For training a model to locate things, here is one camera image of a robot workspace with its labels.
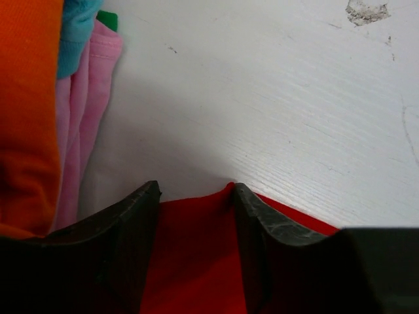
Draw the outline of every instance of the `red cloth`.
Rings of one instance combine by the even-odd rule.
[[[162,203],[141,314],[246,314],[232,189]],[[336,228],[288,206],[262,200],[300,224]]]

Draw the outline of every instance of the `cloth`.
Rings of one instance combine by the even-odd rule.
[[[203,198],[162,203],[141,314],[246,314],[230,183]],[[325,235],[324,222],[261,196],[265,203]]]
[[[60,161],[54,87],[62,0],[0,1],[0,234],[48,233]]]
[[[103,0],[65,0],[62,13],[57,78],[77,71],[85,44],[92,34],[94,18]]]
[[[77,220],[80,183],[109,101],[112,71],[121,50],[121,37],[96,20],[79,69],[57,81],[56,120],[63,175],[52,230]]]
[[[99,10],[96,19],[107,28],[118,31],[118,15],[116,13]]]

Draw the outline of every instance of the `stack of folded cloth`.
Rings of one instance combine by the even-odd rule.
[[[122,50],[102,0],[0,3],[0,235],[77,220],[79,187]]]

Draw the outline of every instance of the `paint chip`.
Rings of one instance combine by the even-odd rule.
[[[374,23],[391,16],[387,10],[387,4],[366,5],[362,0],[349,0],[346,12],[349,21],[356,26]]]

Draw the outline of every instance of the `white surface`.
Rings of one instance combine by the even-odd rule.
[[[124,54],[81,215],[233,180],[336,226],[418,225],[419,3],[360,27],[347,4],[105,1]]]

